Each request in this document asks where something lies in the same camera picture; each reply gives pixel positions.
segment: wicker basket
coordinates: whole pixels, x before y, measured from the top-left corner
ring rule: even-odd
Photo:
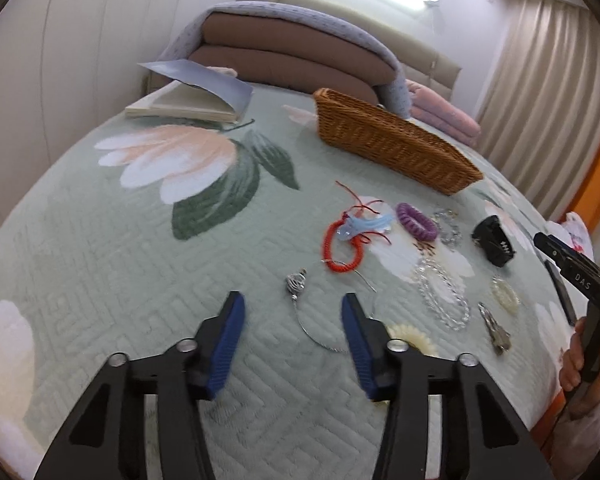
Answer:
[[[483,177],[451,144],[397,115],[328,88],[315,91],[314,99],[318,134],[331,146],[382,164],[445,195]]]

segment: person's hand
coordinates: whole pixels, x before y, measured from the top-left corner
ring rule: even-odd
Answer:
[[[581,381],[580,371],[584,366],[584,352],[582,350],[582,332],[584,330],[584,317],[576,323],[576,333],[571,336],[570,348],[562,355],[562,370],[558,378],[560,386],[565,392],[574,390]],[[569,411],[572,418],[581,418],[589,413],[600,403],[600,373],[591,383],[587,393],[577,402],[570,404]]]

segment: open book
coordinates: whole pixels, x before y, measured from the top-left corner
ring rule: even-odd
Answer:
[[[162,116],[231,123],[240,120],[251,100],[251,85],[187,59],[141,65],[176,81],[126,107],[128,117]]]

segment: purple hair tie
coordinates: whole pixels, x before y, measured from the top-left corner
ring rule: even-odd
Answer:
[[[416,240],[432,242],[438,236],[438,226],[434,221],[412,205],[401,202],[396,206],[395,212],[402,226]]]

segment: light blue hair clip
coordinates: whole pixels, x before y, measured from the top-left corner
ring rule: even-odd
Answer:
[[[347,219],[344,224],[341,225],[336,231],[336,238],[340,241],[351,240],[354,236],[361,233],[385,231],[394,221],[394,215],[387,214],[371,218],[369,220],[364,218],[357,218],[355,216],[347,215]]]

